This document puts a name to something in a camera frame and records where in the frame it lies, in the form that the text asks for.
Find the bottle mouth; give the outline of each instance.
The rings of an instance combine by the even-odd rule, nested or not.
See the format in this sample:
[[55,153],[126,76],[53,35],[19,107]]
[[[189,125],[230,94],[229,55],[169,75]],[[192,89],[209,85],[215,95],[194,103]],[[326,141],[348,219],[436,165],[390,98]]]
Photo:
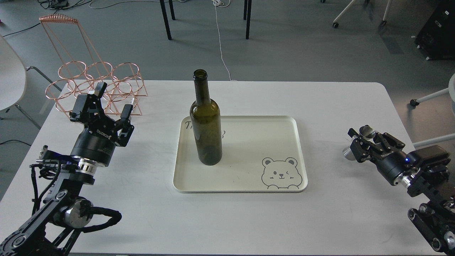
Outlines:
[[197,69],[194,71],[193,79],[197,81],[207,80],[207,72],[203,69]]

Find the black speaker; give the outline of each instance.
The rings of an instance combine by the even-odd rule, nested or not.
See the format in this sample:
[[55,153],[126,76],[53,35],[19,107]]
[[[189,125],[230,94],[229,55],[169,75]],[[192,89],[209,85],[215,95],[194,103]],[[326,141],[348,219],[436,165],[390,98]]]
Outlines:
[[415,39],[427,60],[455,57],[455,0],[442,0]]

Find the bottle neck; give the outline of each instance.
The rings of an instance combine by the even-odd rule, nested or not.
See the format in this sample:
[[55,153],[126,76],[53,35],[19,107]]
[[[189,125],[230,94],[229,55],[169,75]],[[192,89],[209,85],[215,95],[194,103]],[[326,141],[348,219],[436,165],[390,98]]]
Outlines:
[[196,89],[196,105],[209,105],[211,103],[210,95],[208,94],[208,83],[205,81],[194,81]]

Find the black table leg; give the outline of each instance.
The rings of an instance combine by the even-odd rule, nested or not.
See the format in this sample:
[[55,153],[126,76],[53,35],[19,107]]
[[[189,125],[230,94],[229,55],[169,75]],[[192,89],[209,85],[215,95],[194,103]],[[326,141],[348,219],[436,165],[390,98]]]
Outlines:
[[172,0],[169,0],[169,8],[171,9],[171,18],[172,20],[175,20],[174,4],[172,3]]
[[243,3],[243,20],[247,20],[247,0]]
[[166,7],[164,6],[164,0],[160,0],[161,11],[163,12],[164,26],[166,27],[166,34],[169,40],[172,40],[171,30],[169,29],[169,21],[167,20]]
[[247,10],[247,34],[246,34],[246,36],[245,36],[245,39],[247,39],[247,40],[250,38],[251,1],[252,1],[252,0],[248,0],[248,10]]

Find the caster wheel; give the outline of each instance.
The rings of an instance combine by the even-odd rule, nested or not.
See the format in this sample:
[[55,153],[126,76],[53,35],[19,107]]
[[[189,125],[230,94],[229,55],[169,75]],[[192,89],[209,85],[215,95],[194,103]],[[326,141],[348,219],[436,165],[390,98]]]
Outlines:
[[409,105],[411,105],[411,106],[413,106],[413,107],[418,106],[419,104],[420,104],[420,103],[417,102],[416,99],[413,99],[413,100],[411,100],[411,101],[409,102]]

